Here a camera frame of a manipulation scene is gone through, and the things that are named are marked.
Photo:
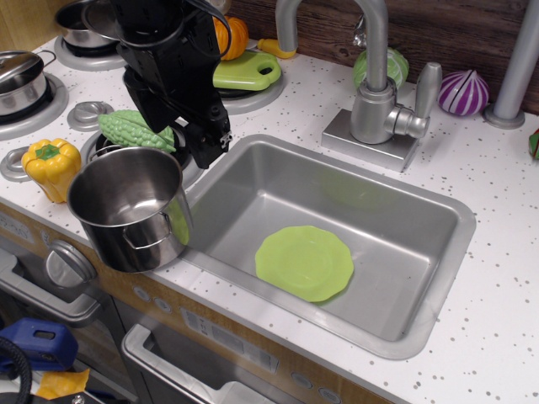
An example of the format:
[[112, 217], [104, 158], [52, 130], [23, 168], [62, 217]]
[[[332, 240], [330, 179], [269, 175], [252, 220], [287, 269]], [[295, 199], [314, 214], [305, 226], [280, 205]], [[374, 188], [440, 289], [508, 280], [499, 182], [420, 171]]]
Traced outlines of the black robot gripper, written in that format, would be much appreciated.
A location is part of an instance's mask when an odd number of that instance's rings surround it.
[[151, 130], [181, 118], [186, 146], [199, 168], [228, 152], [230, 122], [213, 76], [221, 60], [213, 18], [216, 8], [119, 8], [119, 54], [125, 85]]

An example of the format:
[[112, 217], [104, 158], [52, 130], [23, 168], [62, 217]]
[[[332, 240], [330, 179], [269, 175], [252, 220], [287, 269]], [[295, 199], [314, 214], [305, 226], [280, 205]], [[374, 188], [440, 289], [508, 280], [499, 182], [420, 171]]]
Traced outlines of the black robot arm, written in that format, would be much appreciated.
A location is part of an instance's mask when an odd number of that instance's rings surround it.
[[207, 169], [228, 150], [230, 120], [213, 83], [224, 51], [207, 1], [113, 1], [124, 84], [151, 130], [181, 118], [186, 146]]

